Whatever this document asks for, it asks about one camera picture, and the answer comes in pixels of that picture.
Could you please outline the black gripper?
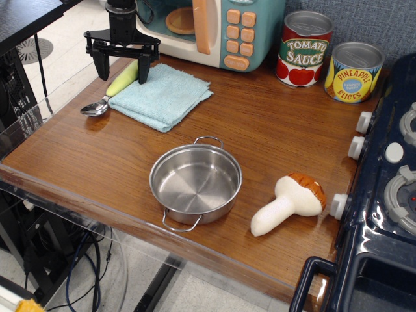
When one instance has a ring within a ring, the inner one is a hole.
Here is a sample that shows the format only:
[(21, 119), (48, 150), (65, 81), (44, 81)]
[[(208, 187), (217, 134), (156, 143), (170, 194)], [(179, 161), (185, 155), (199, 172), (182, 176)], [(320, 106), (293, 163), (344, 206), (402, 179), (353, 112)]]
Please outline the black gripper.
[(160, 40), (137, 30), (136, 6), (106, 6), (109, 28), (86, 31), (86, 52), (93, 58), (98, 77), (109, 78), (109, 57), (138, 59), (138, 82), (148, 79), (151, 62), (159, 60)]

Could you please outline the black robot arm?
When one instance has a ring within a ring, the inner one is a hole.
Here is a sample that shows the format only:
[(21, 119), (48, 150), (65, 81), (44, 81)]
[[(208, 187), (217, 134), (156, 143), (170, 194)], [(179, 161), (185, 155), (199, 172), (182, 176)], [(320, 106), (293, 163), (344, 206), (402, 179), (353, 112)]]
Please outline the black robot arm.
[(135, 1), (107, 1), (109, 28), (86, 31), (86, 52), (93, 58), (99, 78), (109, 78), (109, 57), (138, 60), (138, 81), (148, 79), (151, 63), (159, 60), (160, 40), (141, 33), (136, 28), (137, 4)]

